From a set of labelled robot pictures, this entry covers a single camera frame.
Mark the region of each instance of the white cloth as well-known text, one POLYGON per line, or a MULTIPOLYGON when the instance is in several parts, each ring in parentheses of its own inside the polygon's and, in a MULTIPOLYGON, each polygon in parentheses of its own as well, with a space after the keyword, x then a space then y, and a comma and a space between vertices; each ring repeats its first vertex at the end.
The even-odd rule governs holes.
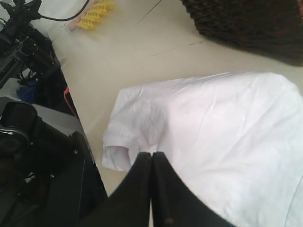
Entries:
POLYGON ((303 99, 273 73, 225 73, 120 91, 102 165, 165 152, 187 187, 238 227, 303 226, 303 99))

